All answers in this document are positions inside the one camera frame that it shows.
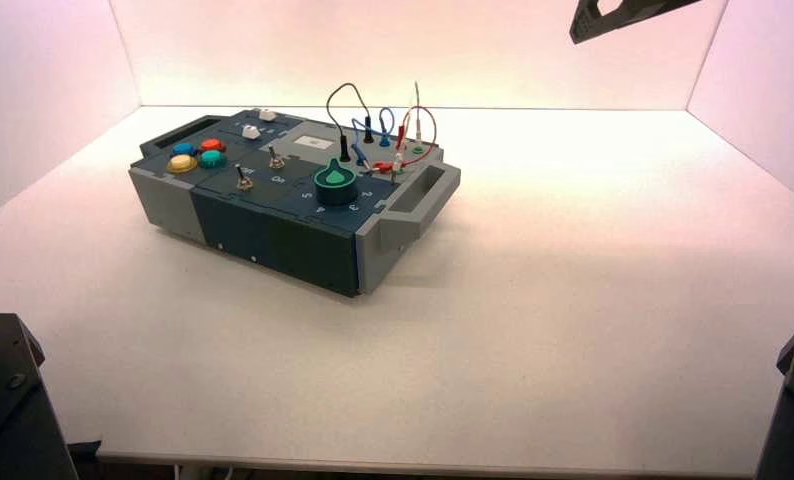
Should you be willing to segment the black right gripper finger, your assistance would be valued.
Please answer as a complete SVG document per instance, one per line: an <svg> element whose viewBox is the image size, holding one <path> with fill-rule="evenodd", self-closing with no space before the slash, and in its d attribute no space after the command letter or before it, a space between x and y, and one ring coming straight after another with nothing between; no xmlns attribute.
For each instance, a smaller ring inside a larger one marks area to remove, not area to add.
<svg viewBox="0 0 794 480"><path fill-rule="evenodd" d="M569 28L574 44L657 17L699 0L623 0L604 12L598 0L579 1Z"/></svg>

